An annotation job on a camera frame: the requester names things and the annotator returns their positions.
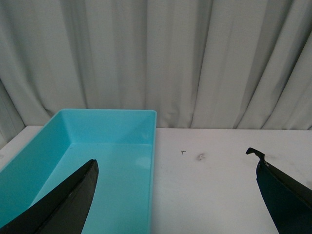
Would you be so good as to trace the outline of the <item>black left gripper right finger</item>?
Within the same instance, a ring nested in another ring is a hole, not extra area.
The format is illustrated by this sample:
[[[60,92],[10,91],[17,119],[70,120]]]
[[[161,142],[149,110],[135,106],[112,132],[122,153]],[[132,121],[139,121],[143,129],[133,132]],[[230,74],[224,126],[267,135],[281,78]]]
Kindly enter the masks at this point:
[[[312,191],[265,160],[265,154],[248,148],[259,157],[256,181],[269,214],[280,234],[312,232]]]

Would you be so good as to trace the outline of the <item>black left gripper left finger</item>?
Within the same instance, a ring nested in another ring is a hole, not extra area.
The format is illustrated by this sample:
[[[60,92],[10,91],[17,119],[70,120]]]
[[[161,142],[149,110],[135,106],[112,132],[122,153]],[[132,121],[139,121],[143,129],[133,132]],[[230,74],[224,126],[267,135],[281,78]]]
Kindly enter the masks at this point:
[[[1,227],[2,234],[80,234],[98,180],[98,162],[87,161],[25,212]]]

